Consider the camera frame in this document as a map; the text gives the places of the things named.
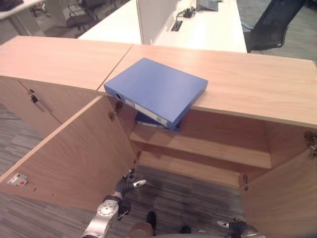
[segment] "binder label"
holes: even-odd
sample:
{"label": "binder label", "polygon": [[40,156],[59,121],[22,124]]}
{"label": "binder label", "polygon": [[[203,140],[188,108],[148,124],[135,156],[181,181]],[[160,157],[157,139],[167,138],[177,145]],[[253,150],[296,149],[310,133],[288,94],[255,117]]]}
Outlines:
{"label": "binder label", "polygon": [[164,126],[162,126],[162,125],[156,125],[156,124],[151,124],[151,123],[142,122],[142,121],[138,121],[138,124],[146,125],[146,126],[150,126],[150,127],[164,128]]}
{"label": "binder label", "polygon": [[139,112],[142,112],[143,114],[147,115],[148,117],[152,118],[153,120],[158,121],[159,123],[161,123],[162,125],[164,125],[165,127],[167,127],[167,120],[159,117],[158,115],[156,115],[155,113],[150,112],[149,110],[141,107],[140,105],[134,103],[134,108],[136,110],[138,110]]}

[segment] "cabinet door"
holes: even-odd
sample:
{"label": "cabinet door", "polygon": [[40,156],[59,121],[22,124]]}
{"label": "cabinet door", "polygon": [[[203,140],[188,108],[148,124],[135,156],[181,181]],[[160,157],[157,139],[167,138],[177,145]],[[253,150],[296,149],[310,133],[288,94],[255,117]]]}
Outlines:
{"label": "cabinet door", "polygon": [[317,160],[305,151],[241,189],[247,222],[267,238],[317,234]]}
{"label": "cabinet door", "polygon": [[86,106],[96,96],[96,91],[61,86],[50,83],[21,82],[27,90],[33,90],[49,111],[61,123]]}
{"label": "cabinet door", "polygon": [[[107,96],[98,96],[0,177],[0,191],[95,211],[136,159]],[[16,173],[28,177],[12,186]]]}
{"label": "cabinet door", "polygon": [[43,136],[47,136],[60,126],[58,120],[49,112],[41,111],[31,102],[27,90],[18,81],[0,78],[0,103]]}

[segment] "floor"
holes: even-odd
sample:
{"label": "floor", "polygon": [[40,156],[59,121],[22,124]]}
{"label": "floor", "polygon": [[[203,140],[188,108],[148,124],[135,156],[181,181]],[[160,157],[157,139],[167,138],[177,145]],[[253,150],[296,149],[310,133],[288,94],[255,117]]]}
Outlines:
{"label": "floor", "polygon": [[[241,21],[254,26],[270,0],[237,0]],[[282,56],[317,61],[317,9],[304,6],[287,30],[285,44],[281,48],[253,54]]]}
{"label": "floor", "polygon": [[[42,140],[1,104],[0,135],[0,175]],[[157,235],[177,233],[187,224],[193,232],[225,236],[228,233],[217,227],[217,220],[244,218],[236,189],[146,167],[139,167],[136,176],[148,182],[127,195],[131,213],[116,223],[113,238],[125,237],[151,210],[158,217]],[[93,216],[94,212],[0,193],[1,238],[78,238]]]}
{"label": "floor", "polygon": [[[237,2],[241,19],[254,25],[270,1]],[[113,10],[113,6],[108,6],[100,12],[100,18]],[[316,19],[316,10],[302,8],[290,25],[282,48],[253,53],[316,60]],[[54,26],[44,14],[37,21],[48,36],[74,38],[79,33],[77,28]],[[5,24],[0,24],[0,44],[16,35],[8,30]],[[0,104],[0,175],[41,140],[35,130]],[[114,238],[125,237],[130,227],[144,221],[150,210],[158,216],[157,235],[177,233],[182,225],[188,224],[194,232],[205,230],[224,236],[227,231],[218,228],[216,220],[244,218],[237,190],[145,167],[138,168],[137,174],[148,183],[128,194],[132,211],[116,223]],[[0,193],[1,238],[78,238],[93,216],[93,212],[85,210]]]}

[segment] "open cabinet door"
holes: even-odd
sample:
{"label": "open cabinet door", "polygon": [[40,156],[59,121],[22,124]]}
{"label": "open cabinet door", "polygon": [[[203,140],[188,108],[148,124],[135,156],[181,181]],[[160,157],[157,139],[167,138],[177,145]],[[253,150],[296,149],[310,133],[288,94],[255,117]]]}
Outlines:
{"label": "open cabinet door", "polygon": [[246,220],[267,238],[317,235],[317,160],[305,151],[241,188]]}
{"label": "open cabinet door", "polygon": [[[0,191],[95,211],[136,159],[107,96],[98,96],[0,177]],[[7,184],[16,173],[24,186]]]}

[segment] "desk partition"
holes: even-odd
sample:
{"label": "desk partition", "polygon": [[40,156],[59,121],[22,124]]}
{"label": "desk partition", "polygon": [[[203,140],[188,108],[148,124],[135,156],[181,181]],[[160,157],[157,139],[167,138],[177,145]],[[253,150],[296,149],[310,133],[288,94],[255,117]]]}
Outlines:
{"label": "desk partition", "polygon": [[137,0],[141,41],[152,45],[176,9],[177,0]]}

